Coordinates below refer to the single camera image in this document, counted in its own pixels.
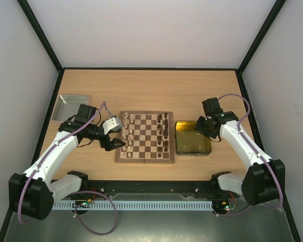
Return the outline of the gold green metal tin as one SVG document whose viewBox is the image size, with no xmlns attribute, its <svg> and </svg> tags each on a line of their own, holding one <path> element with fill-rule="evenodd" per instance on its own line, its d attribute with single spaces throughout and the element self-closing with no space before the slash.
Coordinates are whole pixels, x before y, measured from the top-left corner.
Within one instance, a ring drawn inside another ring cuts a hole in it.
<svg viewBox="0 0 303 242">
<path fill-rule="evenodd" d="M 175 123 L 175 152 L 178 156 L 208 156 L 212 152 L 208 137 L 195 131 L 196 121 Z"/>
</svg>

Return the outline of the silver metal tin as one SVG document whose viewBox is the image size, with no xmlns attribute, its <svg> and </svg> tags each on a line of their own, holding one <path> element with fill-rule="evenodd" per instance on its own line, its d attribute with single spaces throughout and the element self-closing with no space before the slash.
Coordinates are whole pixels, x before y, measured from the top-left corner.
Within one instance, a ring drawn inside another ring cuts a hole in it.
<svg viewBox="0 0 303 242">
<path fill-rule="evenodd" d="M 64 121 L 78 112 L 81 104 L 88 104 L 89 96 L 62 94 L 58 97 L 53 114 L 53 121 Z"/>
</svg>

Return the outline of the wooden chess board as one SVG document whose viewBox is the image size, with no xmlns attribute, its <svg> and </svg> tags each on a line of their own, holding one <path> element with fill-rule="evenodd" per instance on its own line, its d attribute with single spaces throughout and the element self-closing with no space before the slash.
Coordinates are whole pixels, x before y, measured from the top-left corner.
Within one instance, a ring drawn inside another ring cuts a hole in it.
<svg viewBox="0 0 303 242">
<path fill-rule="evenodd" d="M 169 111 L 121 111 L 123 124 L 116 149 L 116 163 L 174 164 L 173 113 Z"/>
</svg>

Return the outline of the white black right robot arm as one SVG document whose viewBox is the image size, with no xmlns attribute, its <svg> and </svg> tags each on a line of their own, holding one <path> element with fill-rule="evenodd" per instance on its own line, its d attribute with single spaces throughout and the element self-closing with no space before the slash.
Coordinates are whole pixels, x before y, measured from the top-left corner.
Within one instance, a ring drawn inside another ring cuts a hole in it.
<svg viewBox="0 0 303 242">
<path fill-rule="evenodd" d="M 195 131 L 208 138 L 226 140 L 241 159 L 246 175 L 240 177 L 230 171 L 212 175 L 210 191 L 217 198 L 234 192 L 242 195 L 251 205 L 277 200 L 278 209 L 283 205 L 285 189 L 285 165 L 265 153 L 242 127 L 242 118 L 232 111 L 223 111 L 217 97 L 202 102 L 204 116 L 196 122 Z"/>
</svg>

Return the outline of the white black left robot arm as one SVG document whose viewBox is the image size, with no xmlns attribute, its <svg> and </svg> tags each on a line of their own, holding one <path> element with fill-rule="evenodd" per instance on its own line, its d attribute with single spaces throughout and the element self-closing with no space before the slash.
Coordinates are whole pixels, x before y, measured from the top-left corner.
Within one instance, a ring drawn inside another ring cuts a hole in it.
<svg viewBox="0 0 303 242">
<path fill-rule="evenodd" d="M 87 175 L 78 172 L 52 181 L 58 168 L 83 139 L 98 140 L 105 151 L 125 145 L 123 141 L 109 136 L 122 129 L 122 122 L 117 116 L 110 113 L 109 119 L 100 126 L 93 124 L 102 108 L 107 108 L 105 102 L 100 108 L 80 105 L 77 114 L 60 124 L 54 140 L 44 153 L 22 174 L 15 173 L 11 176 L 9 207 L 17 213 L 21 224 L 26 223 L 22 218 L 24 215 L 44 220 L 56 202 L 84 188 L 82 184 L 86 182 Z"/>
</svg>

